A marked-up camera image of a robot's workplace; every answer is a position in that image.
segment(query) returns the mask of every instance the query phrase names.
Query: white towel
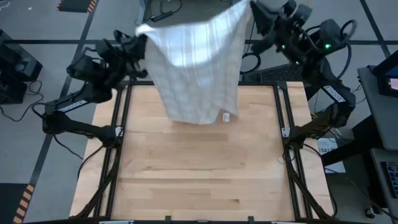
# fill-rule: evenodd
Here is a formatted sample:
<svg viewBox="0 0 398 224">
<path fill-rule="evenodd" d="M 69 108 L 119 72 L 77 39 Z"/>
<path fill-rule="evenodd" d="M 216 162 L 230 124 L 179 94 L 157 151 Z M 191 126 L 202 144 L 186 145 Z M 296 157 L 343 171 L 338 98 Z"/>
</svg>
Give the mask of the white towel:
<svg viewBox="0 0 398 224">
<path fill-rule="evenodd" d="M 136 29 L 148 41 L 145 64 L 170 119 L 211 124 L 221 109 L 238 115 L 245 30 L 252 16 L 242 0 L 209 21 Z"/>
</svg>

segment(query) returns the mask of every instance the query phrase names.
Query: wooden table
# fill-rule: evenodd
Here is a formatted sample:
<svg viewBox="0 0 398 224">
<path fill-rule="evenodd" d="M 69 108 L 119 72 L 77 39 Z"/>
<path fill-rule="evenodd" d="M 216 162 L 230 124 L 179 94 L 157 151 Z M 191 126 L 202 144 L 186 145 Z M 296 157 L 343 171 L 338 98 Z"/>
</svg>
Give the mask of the wooden table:
<svg viewBox="0 0 398 224">
<path fill-rule="evenodd" d="M 309 122 L 303 84 L 288 83 L 288 91 L 295 124 Z M 173 220 L 244 221 L 248 216 L 256 221 L 294 220 L 273 89 L 239 86 L 238 95 L 238 117 L 230 123 L 219 119 L 216 124 L 199 126 L 169 120 L 155 87 L 135 86 L 112 219 L 164 220 L 171 215 Z M 114 99 L 99 104 L 93 124 L 110 124 L 113 107 Z M 317 148 L 315 140 L 306 143 Z M 89 140 L 85 157 L 100 144 Z M 322 162 L 309 149 L 302 149 L 301 155 L 308 189 L 331 215 Z M 81 171 L 71 215 L 97 189 L 103 157 L 104 150 Z M 302 195 L 297 192 L 305 217 Z"/>
</svg>

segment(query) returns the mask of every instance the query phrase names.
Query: concrete floor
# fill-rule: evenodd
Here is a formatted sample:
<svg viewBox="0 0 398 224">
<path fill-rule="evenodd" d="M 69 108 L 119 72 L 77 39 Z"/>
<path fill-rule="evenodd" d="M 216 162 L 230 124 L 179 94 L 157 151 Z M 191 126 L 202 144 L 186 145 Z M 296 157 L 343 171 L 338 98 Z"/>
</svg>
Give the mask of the concrete floor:
<svg viewBox="0 0 398 224">
<path fill-rule="evenodd" d="M 362 2 L 366 2 L 371 14 L 376 21 L 377 27 L 384 40 L 398 40 L 398 30 L 395 19 L 392 15 L 398 8 L 398 1 L 395 0 L 317 0 L 311 1 L 313 8 L 312 16 L 305 24 L 305 27 L 319 24 L 325 19 L 332 18 L 341 26 L 350 19 L 358 21 L 358 29 L 353 40 L 377 40 Z M 168 26 L 182 22 L 196 22 L 209 19 L 229 7 L 230 3 L 219 0 L 182 0 L 181 11 L 162 20 L 158 23 L 149 23 L 152 26 Z M 279 7 L 285 3 L 280 0 L 266 0 L 270 6 Z M 297 0 L 299 3 L 307 4 L 307 0 Z M 0 11 L 0 29 L 19 40 L 76 40 L 76 44 L 23 44 L 22 47 L 32 54 L 40 63 L 43 69 L 39 80 L 43 81 L 42 94 L 44 101 L 58 98 L 64 86 L 67 74 L 66 67 L 70 64 L 75 55 L 76 49 L 87 40 L 113 39 L 112 31 L 119 29 L 127 34 L 133 34 L 139 12 L 139 1 L 135 0 L 99 0 L 96 12 L 91 23 L 88 14 L 57 12 L 55 10 L 58 1 L 49 0 L 12 0 L 11 5 Z M 178 1 L 165 2 L 164 11 L 178 7 Z M 159 2 L 153 0 L 152 15 L 159 14 Z M 85 27 L 88 33 L 82 36 Z M 250 36 L 251 26 L 247 28 L 247 39 Z M 261 39 L 260 35 L 253 33 L 253 39 Z M 390 53 L 398 50 L 398 45 L 389 45 Z M 353 45 L 353 59 L 343 83 L 355 89 L 359 83 L 356 69 L 369 64 L 376 65 L 385 59 L 388 52 L 383 52 L 380 45 L 375 42 L 362 42 Z M 344 67 L 346 61 L 346 50 L 340 50 L 328 56 L 332 70 L 338 74 Z M 274 50 L 268 50 L 261 55 L 261 68 L 270 68 L 287 63 L 281 54 Z M 244 61 L 243 67 L 249 66 L 250 61 Z M 82 82 L 72 80 L 69 92 L 76 91 L 81 87 Z M 358 101 L 364 98 L 362 91 L 357 91 Z M 26 96 L 21 105 L 4 106 L 4 109 L 11 116 L 19 117 L 24 108 L 35 101 L 36 96 Z M 320 93 L 316 110 L 321 110 L 331 103 L 325 94 Z M 315 99 L 310 100 L 310 108 L 314 110 Z M 95 105 L 88 105 L 69 113 L 72 119 L 90 123 L 93 119 Z M 366 101 L 357 105 L 351 115 L 347 127 L 352 128 L 355 124 L 370 114 Z M 25 222 L 37 222 L 43 220 L 55 220 L 68 218 L 70 206 L 76 187 L 76 174 L 81 160 L 71 155 L 54 141 L 45 140 L 46 136 L 41 131 L 41 120 L 31 112 L 20 123 L 13 123 L 3 116 L 0 116 L 0 182 L 2 183 L 29 183 L 32 172 L 37 165 L 38 157 L 43 157 L 44 163 L 37 181 L 36 189 L 28 209 Z M 59 140 L 83 156 L 86 146 L 86 139 L 74 134 L 61 134 Z M 44 142 L 50 143 L 48 152 L 42 150 Z M 363 172 L 363 164 L 358 158 L 345 161 L 347 175 L 355 177 L 358 183 L 366 183 Z M 370 220 L 364 216 L 363 210 L 369 204 L 361 198 L 360 194 L 350 186 L 349 183 L 341 180 L 339 175 L 328 176 L 331 191 L 335 195 L 341 220 L 389 223 L 385 215 Z"/>
</svg>

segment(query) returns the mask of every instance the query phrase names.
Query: white cloth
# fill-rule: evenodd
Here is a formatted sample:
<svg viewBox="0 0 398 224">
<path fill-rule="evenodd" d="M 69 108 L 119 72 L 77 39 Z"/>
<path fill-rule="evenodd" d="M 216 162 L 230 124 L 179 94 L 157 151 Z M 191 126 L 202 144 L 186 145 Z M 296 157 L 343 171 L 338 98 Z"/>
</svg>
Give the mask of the white cloth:
<svg viewBox="0 0 398 224">
<path fill-rule="evenodd" d="M 242 0 L 209 21 L 136 29 L 148 41 L 145 64 L 174 121 L 211 124 L 221 109 L 238 115 L 239 70 L 252 16 Z"/>
</svg>

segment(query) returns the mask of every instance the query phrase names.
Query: wooden tabletop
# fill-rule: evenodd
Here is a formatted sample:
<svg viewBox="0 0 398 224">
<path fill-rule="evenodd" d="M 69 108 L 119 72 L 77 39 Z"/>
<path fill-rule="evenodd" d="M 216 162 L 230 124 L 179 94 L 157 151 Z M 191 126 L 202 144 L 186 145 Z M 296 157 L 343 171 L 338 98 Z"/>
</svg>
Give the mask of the wooden tabletop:
<svg viewBox="0 0 398 224">
<path fill-rule="evenodd" d="M 288 83 L 288 91 L 295 124 L 309 122 L 303 84 Z M 112 219 L 164 220 L 171 215 L 173 220 L 294 220 L 273 89 L 239 86 L 238 96 L 238 117 L 199 126 L 169 120 L 154 86 L 134 86 Z M 93 124 L 111 123 L 114 99 L 97 106 Z M 288 126 L 285 109 L 284 118 Z M 317 148 L 315 140 L 306 143 Z M 85 157 L 100 144 L 89 140 Z M 71 215 L 98 188 L 104 152 L 83 167 Z M 301 155 L 308 189 L 331 215 L 322 162 L 309 149 L 302 149 Z"/>
</svg>

